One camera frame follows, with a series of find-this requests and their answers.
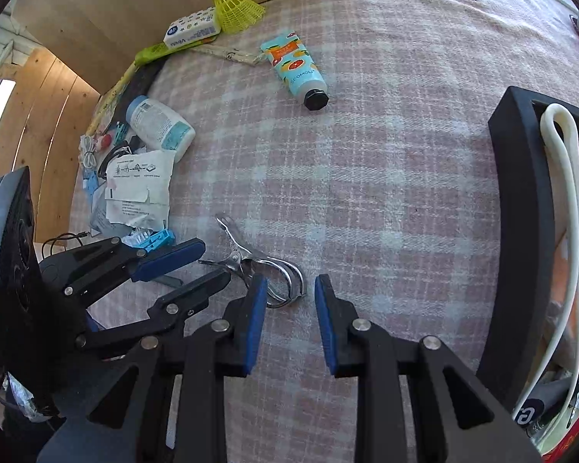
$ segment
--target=coiled white cable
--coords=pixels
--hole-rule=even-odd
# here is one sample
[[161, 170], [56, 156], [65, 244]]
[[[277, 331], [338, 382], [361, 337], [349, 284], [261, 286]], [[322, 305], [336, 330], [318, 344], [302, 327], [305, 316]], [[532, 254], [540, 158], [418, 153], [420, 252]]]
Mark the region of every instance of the coiled white cable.
[[87, 169], [96, 169], [96, 157], [94, 150], [96, 142], [89, 135], [80, 137], [80, 162]]
[[[560, 138], [555, 128], [554, 122], [562, 129], [564, 140]], [[519, 402], [513, 411], [513, 419], [519, 413], [523, 403], [527, 400], [532, 389], [538, 383], [543, 372], [547, 368], [553, 353], [555, 352], [562, 334], [565, 331], [571, 315], [573, 302], [577, 300], [576, 315], [576, 356], [575, 366], [572, 371], [571, 385], [566, 396], [566, 401], [560, 413], [553, 419], [551, 424], [545, 429], [541, 439], [545, 439], [561, 421], [565, 415], [568, 405], [574, 395], [579, 377], [579, 135], [577, 125], [571, 113], [560, 104], [550, 104], [547, 106], [543, 116], [540, 119], [540, 133], [547, 147], [547, 152], [562, 170], [564, 175], [564, 188], [568, 210], [568, 263], [569, 273], [566, 283], [566, 292], [562, 314], [557, 321], [556, 329], [551, 341], [547, 346], [547, 351], [541, 360], [530, 384], [525, 388]]]

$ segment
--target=blue hand cream tube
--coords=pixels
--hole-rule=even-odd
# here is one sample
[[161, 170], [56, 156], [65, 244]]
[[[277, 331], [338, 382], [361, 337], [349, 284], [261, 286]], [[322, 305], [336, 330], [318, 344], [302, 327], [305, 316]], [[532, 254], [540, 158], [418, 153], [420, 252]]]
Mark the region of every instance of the blue hand cream tube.
[[289, 91], [309, 110], [328, 104], [328, 86], [295, 32], [264, 42], [261, 49]]

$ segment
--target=black foam frame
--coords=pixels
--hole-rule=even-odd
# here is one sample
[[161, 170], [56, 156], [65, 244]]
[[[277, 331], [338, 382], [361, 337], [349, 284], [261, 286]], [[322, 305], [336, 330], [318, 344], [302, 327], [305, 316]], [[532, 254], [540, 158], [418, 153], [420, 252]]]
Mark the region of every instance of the black foam frame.
[[512, 411], [537, 352], [551, 292], [555, 228], [540, 117], [549, 104], [579, 108], [508, 87], [489, 119], [501, 217], [493, 315], [476, 376]]

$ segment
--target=pink and white checkered fabric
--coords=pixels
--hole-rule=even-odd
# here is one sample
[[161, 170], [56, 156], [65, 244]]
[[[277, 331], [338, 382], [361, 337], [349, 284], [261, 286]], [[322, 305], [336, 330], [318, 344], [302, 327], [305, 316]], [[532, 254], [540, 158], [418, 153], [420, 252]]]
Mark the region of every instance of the pink and white checkered fabric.
[[[268, 64], [183, 52], [149, 95], [197, 136], [175, 166], [170, 224], [209, 259], [229, 245], [227, 211], [252, 244], [303, 267], [306, 299], [268, 311], [253, 374], [227, 380], [229, 461], [349, 462], [356, 385], [324, 364], [313, 279], [396, 336], [439, 335], [472, 368], [483, 351], [499, 255], [487, 120], [508, 85], [579, 106], [579, 39], [554, 0], [274, 0], [227, 44], [256, 51], [283, 29], [303, 39], [330, 88], [307, 111]], [[72, 231], [85, 226], [82, 193]], [[192, 265], [190, 281], [209, 268]], [[127, 283], [93, 307], [103, 324], [146, 317], [168, 289]], [[211, 299], [187, 329], [244, 294]]]

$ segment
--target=shuttlecock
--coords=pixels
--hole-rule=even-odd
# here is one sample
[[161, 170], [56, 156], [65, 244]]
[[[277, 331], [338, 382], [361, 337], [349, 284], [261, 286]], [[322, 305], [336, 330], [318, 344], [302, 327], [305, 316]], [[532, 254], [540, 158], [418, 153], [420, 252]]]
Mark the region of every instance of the shuttlecock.
[[235, 33], [259, 21], [266, 9], [253, 0], [212, 0], [221, 29]]

